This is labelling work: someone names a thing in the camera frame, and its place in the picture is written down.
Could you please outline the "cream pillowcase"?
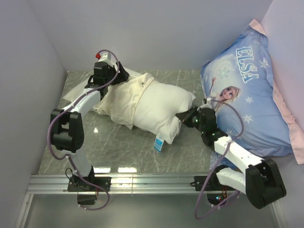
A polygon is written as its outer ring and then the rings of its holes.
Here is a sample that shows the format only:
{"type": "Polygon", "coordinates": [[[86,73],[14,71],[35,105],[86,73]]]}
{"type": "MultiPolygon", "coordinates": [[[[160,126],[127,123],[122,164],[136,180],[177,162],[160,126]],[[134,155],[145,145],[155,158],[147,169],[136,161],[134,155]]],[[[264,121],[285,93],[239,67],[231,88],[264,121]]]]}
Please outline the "cream pillowcase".
{"type": "Polygon", "coordinates": [[[128,81],[109,86],[105,97],[91,110],[132,129],[135,111],[143,93],[158,81],[150,73],[140,74],[128,68],[125,70],[129,73],[128,81]]]}

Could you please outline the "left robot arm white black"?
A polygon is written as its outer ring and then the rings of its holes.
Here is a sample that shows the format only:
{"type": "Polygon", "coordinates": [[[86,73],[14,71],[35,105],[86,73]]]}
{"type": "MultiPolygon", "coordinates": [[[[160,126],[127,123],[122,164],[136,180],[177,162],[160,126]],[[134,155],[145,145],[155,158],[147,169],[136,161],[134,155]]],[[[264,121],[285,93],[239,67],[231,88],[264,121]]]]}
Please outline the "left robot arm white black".
{"type": "Polygon", "coordinates": [[[80,152],[85,139],[83,117],[105,97],[109,86],[126,82],[128,72],[120,61],[98,61],[83,91],[63,109],[54,109],[50,115],[47,146],[52,156],[60,161],[67,159],[73,167],[73,179],[90,191],[95,187],[94,169],[84,153],[80,152]]]}

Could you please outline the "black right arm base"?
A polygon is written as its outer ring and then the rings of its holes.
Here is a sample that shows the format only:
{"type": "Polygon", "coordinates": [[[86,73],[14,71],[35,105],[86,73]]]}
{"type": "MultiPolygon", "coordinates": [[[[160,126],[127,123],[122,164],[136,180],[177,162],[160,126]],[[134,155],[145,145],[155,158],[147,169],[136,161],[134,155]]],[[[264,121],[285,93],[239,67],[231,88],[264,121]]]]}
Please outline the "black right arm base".
{"type": "MultiPolygon", "coordinates": [[[[212,173],[210,179],[207,182],[205,190],[207,192],[207,200],[211,205],[218,205],[224,199],[228,197],[227,191],[234,190],[232,187],[220,184],[217,179],[216,173],[224,168],[227,168],[226,165],[218,166],[215,171],[212,173]]],[[[190,183],[190,186],[195,188],[195,191],[201,191],[202,186],[207,179],[207,175],[195,176],[194,181],[190,183]]]]}

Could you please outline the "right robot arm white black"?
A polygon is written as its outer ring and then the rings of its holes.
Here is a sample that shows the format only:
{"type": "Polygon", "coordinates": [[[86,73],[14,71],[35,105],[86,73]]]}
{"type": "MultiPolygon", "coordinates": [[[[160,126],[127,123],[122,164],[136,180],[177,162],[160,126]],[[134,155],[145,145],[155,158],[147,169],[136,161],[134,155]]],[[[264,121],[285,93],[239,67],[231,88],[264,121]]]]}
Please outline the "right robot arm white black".
{"type": "Polygon", "coordinates": [[[236,194],[244,193],[257,209],[286,196],[276,162],[250,153],[219,129],[214,110],[194,106],[176,117],[188,128],[196,128],[205,145],[221,155],[204,181],[194,178],[192,186],[200,187],[200,192],[207,186],[221,191],[232,188],[236,194]]]}

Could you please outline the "white pillow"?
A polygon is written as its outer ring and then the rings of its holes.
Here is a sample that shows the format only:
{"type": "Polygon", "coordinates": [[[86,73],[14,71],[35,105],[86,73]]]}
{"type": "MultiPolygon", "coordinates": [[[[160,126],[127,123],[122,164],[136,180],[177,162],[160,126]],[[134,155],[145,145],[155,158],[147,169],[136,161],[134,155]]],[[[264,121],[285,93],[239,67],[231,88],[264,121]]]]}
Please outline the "white pillow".
{"type": "Polygon", "coordinates": [[[133,125],[172,144],[181,128],[176,114],[189,110],[194,99],[193,93],[181,87],[154,80],[138,102],[133,125]]]}

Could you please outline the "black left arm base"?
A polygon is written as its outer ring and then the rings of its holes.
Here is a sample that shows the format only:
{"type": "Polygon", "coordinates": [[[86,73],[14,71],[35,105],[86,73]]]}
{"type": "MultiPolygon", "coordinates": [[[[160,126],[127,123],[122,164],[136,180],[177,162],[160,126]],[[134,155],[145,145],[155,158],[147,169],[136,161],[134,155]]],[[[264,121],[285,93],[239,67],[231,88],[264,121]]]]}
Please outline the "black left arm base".
{"type": "Polygon", "coordinates": [[[77,202],[80,205],[94,205],[100,192],[110,190],[111,177],[93,177],[89,182],[93,185],[87,184],[78,176],[72,176],[68,183],[67,192],[77,193],[77,202]]]}

